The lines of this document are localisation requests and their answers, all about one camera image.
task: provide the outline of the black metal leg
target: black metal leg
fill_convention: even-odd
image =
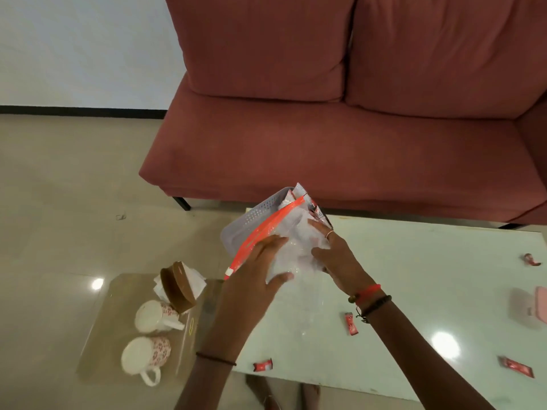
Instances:
[[[507,223],[507,224],[504,224],[503,226],[500,226],[498,228],[501,228],[503,230],[517,230],[519,228],[526,227],[526,226],[528,226],[528,224]]]
[[[182,197],[173,197],[173,198],[178,203],[178,205],[184,209],[185,212],[189,212],[192,209],[192,207]]]

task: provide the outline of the bracelet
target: bracelet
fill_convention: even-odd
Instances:
[[[204,354],[204,353],[199,352],[199,351],[196,352],[196,355],[200,358],[205,358],[206,360],[221,362],[223,364],[231,365],[232,367],[237,366],[237,364],[235,362],[224,360],[222,358],[213,357],[212,355],[207,355],[207,354]]]
[[[367,297],[369,295],[372,295],[374,292],[377,292],[382,288],[382,285],[376,284],[376,285],[370,285],[368,288],[357,292],[355,295],[350,296],[347,301],[349,303],[356,303],[359,299]]]
[[[374,312],[377,309],[380,309],[383,305],[388,303],[391,300],[391,295],[386,295],[383,298],[378,299],[375,301],[372,305],[370,305],[367,309],[362,310],[361,313],[357,313],[358,317],[362,318],[362,321],[365,324],[370,324],[367,316],[370,315],[372,312]]]

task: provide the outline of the brown thread bracelet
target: brown thread bracelet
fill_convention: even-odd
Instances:
[[[370,322],[367,318],[367,315],[370,315],[372,312],[379,309],[382,305],[388,303],[390,300],[391,300],[391,295],[386,295],[386,296],[378,299],[377,301],[373,302],[373,304],[370,305],[367,309],[361,310],[361,313],[359,313],[359,311],[357,311],[357,316],[362,318],[362,321],[365,324],[370,324]]]
[[[200,351],[196,352],[196,355],[200,358],[205,358],[206,360],[221,362],[223,364],[231,365],[232,367],[237,366],[237,364],[235,362],[224,360],[222,358],[213,357],[212,355],[207,355],[207,354],[204,354]]]

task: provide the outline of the sofa seat cushion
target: sofa seat cushion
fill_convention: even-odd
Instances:
[[[547,0],[358,0],[346,102],[515,118],[547,89]]]
[[[166,0],[192,90],[334,101],[355,0]]]
[[[186,78],[140,175],[171,196],[259,202],[299,181],[318,200],[342,202],[335,206],[497,210],[504,220],[547,200],[511,121],[214,98]]]

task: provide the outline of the floor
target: floor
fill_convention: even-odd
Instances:
[[[155,273],[179,259],[220,277],[230,261],[219,234],[243,204],[189,200],[197,208],[184,212],[138,176],[159,124],[0,115],[0,408],[173,408],[180,389],[160,396],[144,384],[86,386],[75,374],[113,277]],[[94,290],[97,278],[105,283]],[[272,388],[284,409],[298,408],[296,384],[274,380]],[[219,408],[261,406],[234,373]],[[422,407],[325,388],[321,408]]]

